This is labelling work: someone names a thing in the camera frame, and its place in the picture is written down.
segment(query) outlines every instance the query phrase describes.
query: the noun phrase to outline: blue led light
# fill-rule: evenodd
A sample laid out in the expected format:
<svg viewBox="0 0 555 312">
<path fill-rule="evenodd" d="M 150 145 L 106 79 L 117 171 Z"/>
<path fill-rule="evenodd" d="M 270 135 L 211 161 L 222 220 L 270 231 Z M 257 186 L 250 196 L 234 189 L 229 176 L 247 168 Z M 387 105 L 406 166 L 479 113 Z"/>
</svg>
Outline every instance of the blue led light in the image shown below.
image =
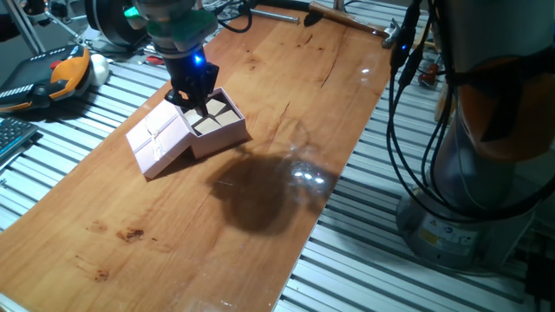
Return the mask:
<svg viewBox="0 0 555 312">
<path fill-rule="evenodd" d="M 198 56 L 198 55 L 195 55 L 195 56 L 194 56 L 194 63 L 195 63 L 196 65 L 200 65 L 200 64 L 202 64 L 204 61 L 205 61 L 205 60 L 203 60 L 202 57 L 200 57 L 200 56 Z"/>
</svg>

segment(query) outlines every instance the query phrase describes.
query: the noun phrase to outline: label sticker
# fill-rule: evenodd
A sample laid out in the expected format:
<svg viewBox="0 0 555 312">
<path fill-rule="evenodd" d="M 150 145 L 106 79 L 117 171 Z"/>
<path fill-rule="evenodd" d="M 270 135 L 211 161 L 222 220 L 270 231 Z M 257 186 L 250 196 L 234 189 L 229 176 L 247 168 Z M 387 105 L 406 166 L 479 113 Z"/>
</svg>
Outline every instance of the label sticker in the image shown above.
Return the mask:
<svg viewBox="0 0 555 312">
<path fill-rule="evenodd" d="M 426 216 L 419 237 L 440 250 L 466 256 L 473 249 L 479 232 L 467 231 Z"/>
</svg>

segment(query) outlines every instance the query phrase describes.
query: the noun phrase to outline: wood grain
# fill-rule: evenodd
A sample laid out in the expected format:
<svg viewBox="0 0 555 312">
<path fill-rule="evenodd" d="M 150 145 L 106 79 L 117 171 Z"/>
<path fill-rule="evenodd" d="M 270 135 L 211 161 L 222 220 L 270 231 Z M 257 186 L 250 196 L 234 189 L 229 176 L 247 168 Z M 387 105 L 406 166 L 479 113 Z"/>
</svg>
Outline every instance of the wood grain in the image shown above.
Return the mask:
<svg viewBox="0 0 555 312">
<path fill-rule="evenodd" d="M 0 292 L 30 311 L 270 311 L 389 78 L 381 40 L 325 20 L 222 31 L 207 59 L 252 139 L 146 180 L 125 133 L 166 84 L 0 234 Z"/>
</svg>

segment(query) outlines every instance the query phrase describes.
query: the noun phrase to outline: open box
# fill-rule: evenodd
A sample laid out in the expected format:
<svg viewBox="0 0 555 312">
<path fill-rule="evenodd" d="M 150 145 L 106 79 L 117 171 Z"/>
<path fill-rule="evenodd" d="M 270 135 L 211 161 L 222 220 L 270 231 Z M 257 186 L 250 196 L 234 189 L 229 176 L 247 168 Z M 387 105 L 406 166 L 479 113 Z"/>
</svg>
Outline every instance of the open box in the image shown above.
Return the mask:
<svg viewBox="0 0 555 312">
<path fill-rule="evenodd" d="M 209 109 L 206 117 L 192 119 L 194 111 L 183 112 L 162 101 L 126 134 L 144 176 L 154 178 L 189 147 L 194 158 L 200 159 L 249 138 L 245 117 L 223 88 L 215 89 L 208 100 L 224 105 L 216 105 L 217 111 Z"/>
</svg>

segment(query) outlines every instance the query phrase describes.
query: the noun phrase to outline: white plastic part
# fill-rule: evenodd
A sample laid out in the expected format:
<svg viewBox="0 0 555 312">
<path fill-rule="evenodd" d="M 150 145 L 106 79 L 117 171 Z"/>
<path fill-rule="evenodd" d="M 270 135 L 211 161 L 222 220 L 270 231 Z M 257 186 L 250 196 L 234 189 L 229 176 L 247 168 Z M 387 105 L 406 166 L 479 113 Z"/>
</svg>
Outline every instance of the white plastic part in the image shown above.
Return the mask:
<svg viewBox="0 0 555 312">
<path fill-rule="evenodd" d="M 91 79 L 91 86 L 99 87 L 106 82 L 110 73 L 110 66 L 106 57 L 95 54 L 90 56 L 90 61 L 93 63 L 93 72 Z"/>
</svg>

